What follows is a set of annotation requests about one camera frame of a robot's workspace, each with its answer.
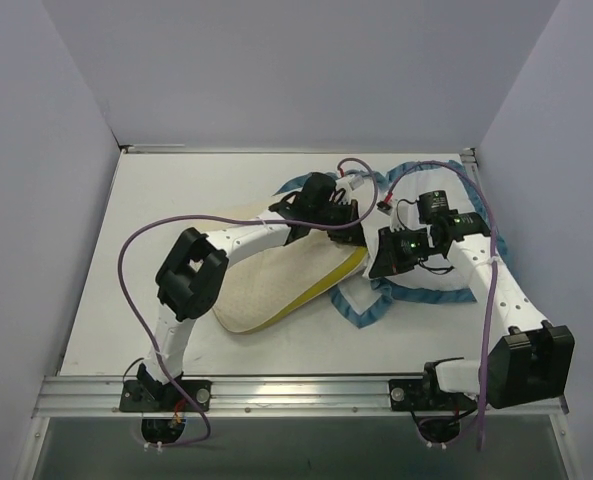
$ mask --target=wall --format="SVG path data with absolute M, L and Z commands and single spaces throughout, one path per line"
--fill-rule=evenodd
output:
M 576 337 L 570 421 L 593 479 L 593 0 L 563 0 L 480 147 L 527 293 Z
M 118 149 L 38 0 L 0 0 L 0 478 L 73 318 Z
M 44 0 L 118 140 L 479 145 L 558 0 Z

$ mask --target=yellow trim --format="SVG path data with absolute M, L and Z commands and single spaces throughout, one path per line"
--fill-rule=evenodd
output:
M 251 330 L 246 330 L 244 332 L 238 332 L 238 333 L 247 334 L 247 333 L 258 332 L 259 330 L 262 330 L 263 328 L 267 328 L 267 327 L 273 325 L 274 323 L 278 322 L 283 317 L 285 317 L 288 313 L 292 312 L 293 310 L 296 310 L 301 305 L 304 305 L 305 303 L 309 302 L 311 299 L 316 298 L 321 293 L 329 290 L 334 285 L 339 283 L 342 279 L 344 279 L 349 274 L 351 274 L 354 270 L 356 270 L 358 268 L 358 266 L 361 264 L 361 262 L 363 261 L 363 259 L 365 258 L 366 255 L 367 255 L 367 248 L 358 247 L 356 249 L 356 251 L 354 253 L 352 253 L 347 258 L 347 260 L 345 260 L 342 264 L 340 264 L 338 267 L 336 267 L 334 270 L 332 270 L 330 273 L 328 273 L 325 277 L 323 277 L 321 280 L 319 280 L 314 285 L 312 285 L 310 288 L 308 288 L 296 300 L 291 302 L 289 305 L 287 305 L 285 308 L 283 308 L 280 312 L 278 312 L 276 315 L 271 317 L 265 323 L 262 323 L 261 325 L 258 325 L 257 327 L 254 327 Z

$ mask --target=beige fabric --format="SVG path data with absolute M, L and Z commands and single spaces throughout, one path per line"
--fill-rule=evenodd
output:
M 272 198 L 215 215 L 247 220 L 276 201 L 277 198 Z M 223 224 L 203 221 L 192 222 L 191 226 L 201 232 L 224 228 Z M 331 242 L 325 232 L 312 230 L 306 237 L 286 247 L 273 248 L 249 257 L 227 270 L 213 308 L 216 318 L 226 330 L 233 333 L 246 333 L 267 326 L 285 307 L 330 273 L 341 266 L 346 269 L 345 262 L 350 257 L 356 258 L 353 255 L 356 250 L 356 247 Z M 320 286 L 320 291 L 310 292 L 308 299 L 323 293 L 362 265 L 362 262 L 354 263 L 350 272 L 335 278 L 331 284 Z

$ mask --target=beige cloth with yellow edge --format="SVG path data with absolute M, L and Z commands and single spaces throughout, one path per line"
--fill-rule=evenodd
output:
M 215 215 L 249 220 L 282 196 Z M 191 226 L 203 233 L 226 228 L 207 221 Z M 286 247 L 265 250 L 229 268 L 214 314 L 232 333 L 261 330 L 356 273 L 364 267 L 366 256 L 364 247 L 338 245 L 325 232 L 312 230 Z

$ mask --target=white tabletop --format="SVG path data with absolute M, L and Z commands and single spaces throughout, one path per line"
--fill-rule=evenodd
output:
M 116 275 L 118 251 L 132 232 L 163 217 L 263 200 L 290 178 L 334 171 L 348 156 L 381 172 L 408 161 L 459 160 L 458 154 L 123 154 L 60 374 L 121 375 L 149 351 Z M 128 288 L 152 329 L 159 305 L 154 275 L 185 228 L 148 232 L 126 256 Z M 184 369 L 188 375 L 418 372 L 431 360 L 478 358 L 482 320 L 479 304 L 395 302 L 385 318 L 359 330 L 322 295 L 250 335 L 225 331 L 211 314 L 202 317 Z

